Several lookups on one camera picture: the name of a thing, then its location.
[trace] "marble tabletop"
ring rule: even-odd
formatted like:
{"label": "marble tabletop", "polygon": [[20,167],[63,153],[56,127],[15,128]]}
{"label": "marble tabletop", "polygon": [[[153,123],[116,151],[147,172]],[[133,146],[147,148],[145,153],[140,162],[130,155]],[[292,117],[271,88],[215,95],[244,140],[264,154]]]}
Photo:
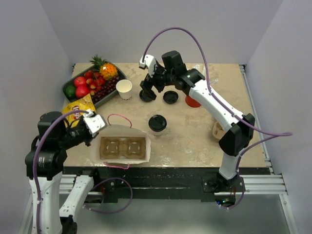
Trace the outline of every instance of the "marble tabletop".
{"label": "marble tabletop", "polygon": [[[212,135],[215,119],[203,107],[192,108],[185,103],[185,94],[174,87],[165,87],[162,93],[156,92],[153,102],[143,102],[139,98],[139,83],[144,80],[147,71],[138,68],[137,63],[115,63],[133,84],[133,97],[123,101],[119,95],[97,109],[105,118],[118,113],[129,118],[133,127],[149,132],[148,120],[155,114],[163,115],[168,126],[162,136],[150,135],[151,158],[149,162],[133,165],[141,167],[219,167],[223,152],[218,140]],[[73,76],[90,67],[90,63],[77,63]],[[187,63],[188,68],[196,67],[203,71],[203,64]],[[238,64],[209,64],[212,87],[233,107],[243,113],[251,113],[244,80]],[[175,90],[179,94],[175,104],[167,104],[163,93]],[[126,125],[128,122],[119,117],[111,117],[112,124]],[[251,143],[259,140],[254,133]],[[90,157],[90,147],[80,144],[67,151],[68,158],[64,166],[105,166],[94,162]],[[260,145],[248,151],[240,164],[241,167],[265,167],[264,153]]]}

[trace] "green lime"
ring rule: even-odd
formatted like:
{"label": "green lime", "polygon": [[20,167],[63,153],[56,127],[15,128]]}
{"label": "green lime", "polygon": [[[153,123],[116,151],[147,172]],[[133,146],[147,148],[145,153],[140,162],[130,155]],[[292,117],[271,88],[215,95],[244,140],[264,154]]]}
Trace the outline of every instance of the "green lime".
{"label": "green lime", "polygon": [[73,85],[69,85],[65,90],[65,94],[67,98],[75,98],[76,97],[75,92],[76,92],[76,87]]}

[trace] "pineapple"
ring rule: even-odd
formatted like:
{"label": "pineapple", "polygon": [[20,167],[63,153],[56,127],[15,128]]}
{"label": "pineapple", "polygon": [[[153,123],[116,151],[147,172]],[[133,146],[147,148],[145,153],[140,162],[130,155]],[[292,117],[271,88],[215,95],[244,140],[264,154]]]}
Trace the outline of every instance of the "pineapple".
{"label": "pineapple", "polygon": [[118,76],[117,68],[110,63],[103,64],[103,66],[100,67],[99,72],[106,80]]}
{"label": "pineapple", "polygon": [[107,63],[106,60],[102,60],[102,57],[95,55],[92,59],[93,60],[90,62],[95,66],[96,70],[99,70],[104,79],[109,80],[118,76],[117,68],[114,65]]}
{"label": "pineapple", "polygon": [[105,60],[102,60],[102,57],[99,57],[97,54],[92,57],[93,60],[90,60],[90,62],[95,66],[96,70],[99,70],[100,67],[105,63]]}

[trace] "gray floor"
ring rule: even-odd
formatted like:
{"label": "gray floor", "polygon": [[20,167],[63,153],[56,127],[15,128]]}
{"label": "gray floor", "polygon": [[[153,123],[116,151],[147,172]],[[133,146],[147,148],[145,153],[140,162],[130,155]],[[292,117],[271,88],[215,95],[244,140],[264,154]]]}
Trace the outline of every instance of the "gray floor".
{"label": "gray floor", "polygon": [[[115,210],[126,202],[96,206]],[[229,212],[197,200],[134,200],[119,214],[84,209],[78,217],[78,234],[175,233],[288,234],[289,230],[277,195],[247,195]]]}

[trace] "gray tray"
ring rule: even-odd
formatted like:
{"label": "gray tray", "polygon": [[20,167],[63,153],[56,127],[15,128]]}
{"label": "gray tray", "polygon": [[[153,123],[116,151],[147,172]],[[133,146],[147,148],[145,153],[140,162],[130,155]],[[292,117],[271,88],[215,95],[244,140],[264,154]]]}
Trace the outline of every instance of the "gray tray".
{"label": "gray tray", "polygon": [[[115,66],[118,70],[118,75],[119,75],[119,78],[120,79],[127,79],[125,74],[117,67]],[[93,70],[94,69],[94,66],[91,66],[89,67],[88,69],[84,70],[83,72],[79,73],[78,75],[76,75],[75,77],[71,78],[69,81],[67,81],[65,84],[63,84],[62,86],[62,91],[65,95],[65,90],[66,88],[69,86],[69,85],[74,85],[74,80],[75,78],[77,77],[80,77],[80,76],[84,76],[84,74],[87,72],[87,71],[90,71],[90,70]],[[117,90],[114,90],[113,92],[111,92],[109,95],[107,95],[105,98],[103,98],[102,100],[98,101],[96,104],[94,104],[94,107],[97,109],[98,107],[100,107],[101,105],[103,105],[104,103],[108,102],[110,99],[112,99],[114,96],[116,96],[118,94],[118,91]],[[69,101],[69,102],[73,102],[73,101],[77,101],[78,98],[70,98],[68,99],[67,96],[65,95],[65,98]]]}

